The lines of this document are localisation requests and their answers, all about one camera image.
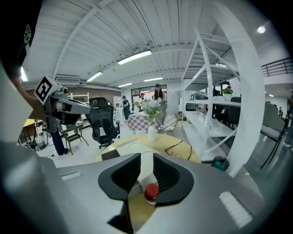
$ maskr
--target white pillar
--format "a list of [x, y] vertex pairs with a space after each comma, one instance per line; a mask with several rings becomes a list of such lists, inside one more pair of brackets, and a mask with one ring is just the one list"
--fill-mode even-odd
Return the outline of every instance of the white pillar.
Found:
[[251, 156], [260, 134], [265, 108], [264, 79], [256, 49], [236, 16], [223, 4], [212, 1], [204, 1], [203, 4], [230, 42], [241, 77], [239, 127], [227, 157], [230, 162], [227, 172], [235, 176]]

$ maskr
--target checkered tablecloth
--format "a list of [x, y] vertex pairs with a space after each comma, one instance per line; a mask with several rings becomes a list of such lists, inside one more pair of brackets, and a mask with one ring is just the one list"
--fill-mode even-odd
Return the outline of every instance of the checkered tablecloth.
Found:
[[[145, 115], [129, 115], [127, 125], [130, 130], [145, 130], [148, 131], [148, 121]], [[155, 128], [158, 129], [162, 125], [161, 115], [156, 118]]]

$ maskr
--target black office chair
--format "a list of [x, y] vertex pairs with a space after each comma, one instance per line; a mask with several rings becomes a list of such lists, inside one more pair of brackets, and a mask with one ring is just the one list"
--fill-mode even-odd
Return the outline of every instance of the black office chair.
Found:
[[[232, 97], [232, 102], [239, 102], [241, 103], [241, 97]], [[239, 106], [226, 106], [224, 113], [221, 115], [221, 119], [225, 124], [232, 124], [232, 128], [234, 124], [238, 125], [240, 119], [240, 110]]]
[[[104, 97], [94, 97], [89, 99], [92, 111], [87, 118], [92, 126], [92, 138], [101, 145], [99, 148], [112, 144], [115, 138], [120, 138], [120, 121], [117, 120], [117, 127], [113, 123], [113, 106], [108, 105]], [[105, 135], [100, 135], [100, 128], [104, 129]]]

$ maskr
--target white vase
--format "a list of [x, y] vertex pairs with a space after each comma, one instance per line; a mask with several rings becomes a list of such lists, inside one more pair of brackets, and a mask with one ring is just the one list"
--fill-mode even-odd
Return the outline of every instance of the white vase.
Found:
[[157, 130], [155, 128], [155, 125], [151, 125], [148, 128], [147, 135], [148, 135], [148, 140], [149, 141], [156, 141], [156, 139], [157, 139]]
[[139, 108], [137, 106], [134, 106], [134, 113], [138, 114], [139, 113]]
[[231, 98], [232, 98], [232, 94], [223, 94], [223, 96], [227, 99], [227, 101], [231, 101]]

